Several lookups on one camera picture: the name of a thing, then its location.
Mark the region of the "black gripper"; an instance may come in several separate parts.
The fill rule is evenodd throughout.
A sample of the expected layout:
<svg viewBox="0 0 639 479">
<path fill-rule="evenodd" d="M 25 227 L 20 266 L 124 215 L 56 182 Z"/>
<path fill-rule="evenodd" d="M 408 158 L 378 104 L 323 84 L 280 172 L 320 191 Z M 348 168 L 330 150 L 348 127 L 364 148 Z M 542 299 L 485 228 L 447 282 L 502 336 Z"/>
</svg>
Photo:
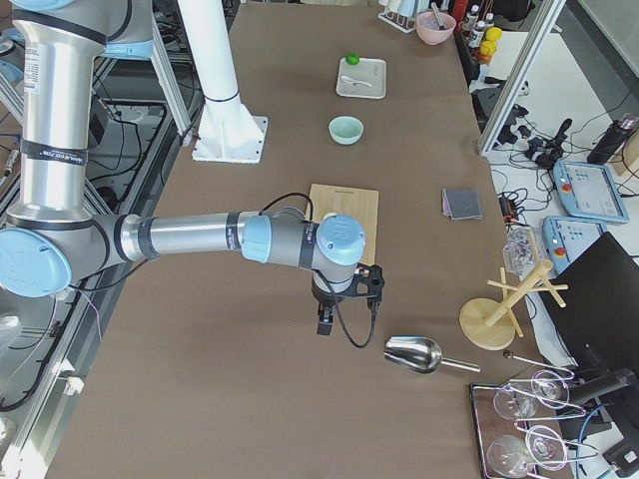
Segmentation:
<svg viewBox="0 0 639 479">
<path fill-rule="evenodd" d="M 318 301 L 318 335 L 330 335 L 333 326 L 335 301 L 330 292 L 321 289 L 315 282 L 312 283 L 312 294 Z"/>
</svg>

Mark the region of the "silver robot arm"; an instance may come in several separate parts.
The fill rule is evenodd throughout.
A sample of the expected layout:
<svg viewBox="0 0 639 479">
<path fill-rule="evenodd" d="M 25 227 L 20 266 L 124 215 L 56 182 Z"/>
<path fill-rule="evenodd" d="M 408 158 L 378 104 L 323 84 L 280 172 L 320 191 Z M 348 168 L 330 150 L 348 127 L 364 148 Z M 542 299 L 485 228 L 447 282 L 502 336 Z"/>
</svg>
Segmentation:
<svg viewBox="0 0 639 479">
<path fill-rule="evenodd" d="M 328 334 L 339 302 L 371 274 L 365 234 L 352 217 L 320 223 L 290 209 L 172 219 L 90 215 L 84 208 L 93 65 L 97 57 L 148 58 L 148 1 L 17 1 L 25 40 L 20 197 L 1 232 L 1 283 L 21 296 L 65 289 L 109 266 L 165 254 L 240 252 L 309 270 Z"/>
</svg>

